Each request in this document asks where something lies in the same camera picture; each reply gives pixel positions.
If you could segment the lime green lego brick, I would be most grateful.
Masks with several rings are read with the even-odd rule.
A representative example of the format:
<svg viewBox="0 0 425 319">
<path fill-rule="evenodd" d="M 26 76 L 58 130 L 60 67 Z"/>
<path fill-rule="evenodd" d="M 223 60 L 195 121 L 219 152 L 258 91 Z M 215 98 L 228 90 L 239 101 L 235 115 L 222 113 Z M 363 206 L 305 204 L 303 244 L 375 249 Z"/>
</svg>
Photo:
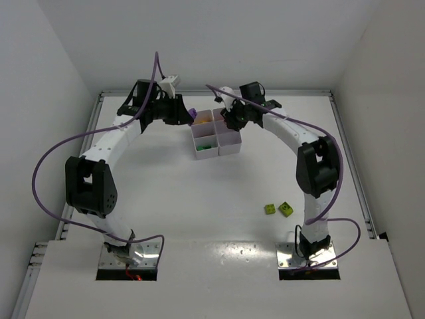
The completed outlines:
<svg viewBox="0 0 425 319">
<path fill-rule="evenodd" d="M 266 204 L 264 206 L 264 211 L 266 215 L 272 215 L 276 212 L 276 208 L 274 204 Z"/>
</svg>

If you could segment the yellow round lego piece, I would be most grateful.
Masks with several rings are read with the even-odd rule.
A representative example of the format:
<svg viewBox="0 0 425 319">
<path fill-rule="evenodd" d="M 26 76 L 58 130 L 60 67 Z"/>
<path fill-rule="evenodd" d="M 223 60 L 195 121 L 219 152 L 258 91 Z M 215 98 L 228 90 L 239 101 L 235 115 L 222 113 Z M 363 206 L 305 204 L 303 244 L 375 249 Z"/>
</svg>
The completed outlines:
<svg viewBox="0 0 425 319">
<path fill-rule="evenodd" d="M 193 122 L 194 125 L 198 125 L 198 124 L 205 124 L 205 123 L 209 123 L 212 122 L 213 119 L 211 117 L 200 117 L 200 118 L 196 118 L 195 121 Z"/>
</svg>

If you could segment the green square lego brick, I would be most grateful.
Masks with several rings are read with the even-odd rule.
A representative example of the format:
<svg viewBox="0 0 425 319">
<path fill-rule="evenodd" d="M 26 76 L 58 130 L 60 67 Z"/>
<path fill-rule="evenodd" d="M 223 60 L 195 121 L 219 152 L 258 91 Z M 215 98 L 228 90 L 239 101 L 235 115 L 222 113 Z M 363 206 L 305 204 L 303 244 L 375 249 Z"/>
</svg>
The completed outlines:
<svg viewBox="0 0 425 319">
<path fill-rule="evenodd" d="M 212 146 L 212 145 L 207 144 L 207 145 L 200 145 L 200 146 L 197 146 L 197 147 L 196 147 L 196 150 L 197 150 L 198 152 L 200 152 L 200 151 L 203 151 L 203 150 L 209 150 L 209 149 L 212 149 L 212 148 L 213 148 L 213 146 Z"/>
</svg>

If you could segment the purple patterned lego brick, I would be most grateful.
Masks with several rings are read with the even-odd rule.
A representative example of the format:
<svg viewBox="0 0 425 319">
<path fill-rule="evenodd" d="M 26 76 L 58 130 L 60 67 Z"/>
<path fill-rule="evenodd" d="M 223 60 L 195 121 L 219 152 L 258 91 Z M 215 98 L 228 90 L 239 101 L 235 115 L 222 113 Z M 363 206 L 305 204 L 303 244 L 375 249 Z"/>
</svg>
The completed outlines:
<svg viewBox="0 0 425 319">
<path fill-rule="evenodd" d="M 191 108 L 188 110 L 189 115 L 191 116 L 192 119 L 196 119 L 197 117 L 197 111 L 194 108 Z"/>
</svg>

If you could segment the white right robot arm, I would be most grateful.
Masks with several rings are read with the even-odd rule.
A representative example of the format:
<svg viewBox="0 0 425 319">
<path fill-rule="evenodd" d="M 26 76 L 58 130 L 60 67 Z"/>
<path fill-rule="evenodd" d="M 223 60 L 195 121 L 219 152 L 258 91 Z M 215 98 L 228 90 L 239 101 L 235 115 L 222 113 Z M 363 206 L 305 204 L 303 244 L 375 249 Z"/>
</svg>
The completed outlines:
<svg viewBox="0 0 425 319">
<path fill-rule="evenodd" d="M 298 252 L 308 259 L 330 245 L 328 212 L 339 191 L 341 152 L 329 134 L 290 118 L 282 105 L 265 97 L 264 87 L 252 82 L 240 87 L 241 96 L 222 86 L 215 100 L 227 128 L 239 131 L 252 122 L 279 138 L 296 155 L 296 181 L 304 194 L 304 222 Z"/>
</svg>

